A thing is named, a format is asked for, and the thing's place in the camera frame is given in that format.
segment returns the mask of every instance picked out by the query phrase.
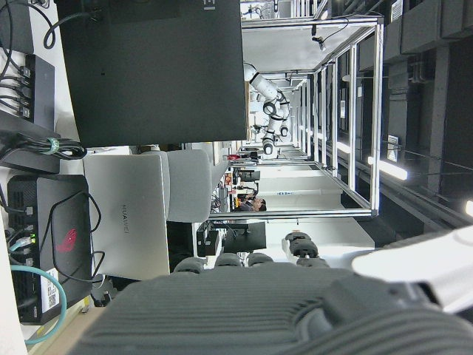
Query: black router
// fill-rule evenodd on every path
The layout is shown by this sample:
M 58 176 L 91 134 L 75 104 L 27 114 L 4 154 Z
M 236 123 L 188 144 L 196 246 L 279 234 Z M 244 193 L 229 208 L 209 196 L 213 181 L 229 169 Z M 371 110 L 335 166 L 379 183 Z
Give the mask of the black router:
M 56 277 L 66 292 L 68 307 L 88 296 L 92 290 L 91 283 L 61 274 L 91 279 L 88 192 L 87 181 L 82 175 L 19 175 L 8 182 L 9 206 L 26 210 L 23 214 L 10 214 L 9 225 L 16 231 L 27 228 L 18 237 L 35 238 L 35 243 L 19 248 L 12 256 L 20 263 L 40 268 Z M 44 236 L 49 218 L 51 224 Z M 41 325 L 60 313 L 59 295 L 50 281 L 26 272 L 13 272 L 12 276 L 17 305 L 24 305 L 18 308 L 21 323 Z

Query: red logo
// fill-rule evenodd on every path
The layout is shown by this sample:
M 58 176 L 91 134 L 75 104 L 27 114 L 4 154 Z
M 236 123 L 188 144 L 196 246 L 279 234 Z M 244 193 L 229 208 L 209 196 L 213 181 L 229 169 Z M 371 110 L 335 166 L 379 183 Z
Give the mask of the red logo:
M 66 237 L 63 239 L 62 243 L 56 246 L 56 250 L 60 253 L 67 253 L 74 249 L 75 239 L 77 238 L 77 231 L 71 229 L 67 232 Z

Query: white table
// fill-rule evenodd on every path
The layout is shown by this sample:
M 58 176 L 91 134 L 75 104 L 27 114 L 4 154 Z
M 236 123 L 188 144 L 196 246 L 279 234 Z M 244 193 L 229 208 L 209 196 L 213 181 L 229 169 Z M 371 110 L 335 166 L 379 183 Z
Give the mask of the white table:
M 51 1 L 49 9 L 41 9 L 49 17 L 52 23 L 58 20 L 56 6 Z M 64 65 L 64 56 L 61 46 L 61 34 L 56 30 L 56 44 L 51 50 L 43 48 L 43 37 L 47 31 L 47 24 L 37 14 L 30 9 L 31 25 L 33 31 L 33 43 L 36 55 L 55 67 L 55 127 L 56 132 L 63 137 L 78 139 L 77 128 L 75 126 L 72 113 L 72 104 L 69 96 L 69 87 L 67 85 L 66 68 Z M 20 28 L 15 28 L 14 33 L 20 33 Z M 19 64 L 24 63 L 24 56 L 21 53 L 13 53 L 13 59 Z M 4 55 L 0 58 L 0 67 L 5 63 Z M 83 174 L 82 162 L 80 161 L 61 161 L 62 174 Z M 7 182 L 13 175 L 24 174 L 16 170 L 0 167 L 0 183 L 7 193 Z M 4 226 L 7 225 L 7 214 L 1 211 L 2 220 L 0 221 L 0 238 L 4 240 Z M 10 263 L 8 261 L 7 249 L 5 243 L 0 243 L 0 280 L 2 281 L 2 292 L 0 292 L 0 354 L 3 355 L 22 355 L 27 353 L 24 345 L 23 334 L 18 321 L 16 312 L 15 295 L 10 274 Z

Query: silver laptop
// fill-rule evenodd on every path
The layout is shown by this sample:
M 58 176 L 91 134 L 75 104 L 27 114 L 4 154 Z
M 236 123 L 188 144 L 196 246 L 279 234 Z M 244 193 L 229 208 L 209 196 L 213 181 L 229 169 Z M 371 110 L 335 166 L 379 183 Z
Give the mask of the silver laptop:
M 94 249 L 105 251 L 99 272 L 136 280 L 169 274 L 160 156 L 89 155 L 84 169 L 102 214 L 92 233 Z M 92 203 L 90 219 L 93 227 Z

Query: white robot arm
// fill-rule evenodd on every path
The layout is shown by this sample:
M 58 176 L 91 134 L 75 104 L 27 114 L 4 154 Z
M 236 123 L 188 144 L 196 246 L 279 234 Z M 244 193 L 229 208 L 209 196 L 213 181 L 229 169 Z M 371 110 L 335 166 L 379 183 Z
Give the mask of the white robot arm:
M 258 101 L 262 102 L 262 99 L 265 99 L 263 112 L 269 115 L 270 121 L 262 143 L 265 154 L 270 155 L 273 153 L 276 136 L 287 136 L 288 128 L 285 121 L 289 117 L 289 101 L 281 90 L 273 82 L 263 77 L 253 65 L 244 63 L 243 68 L 245 81 L 249 81 L 250 85 L 260 94 Z

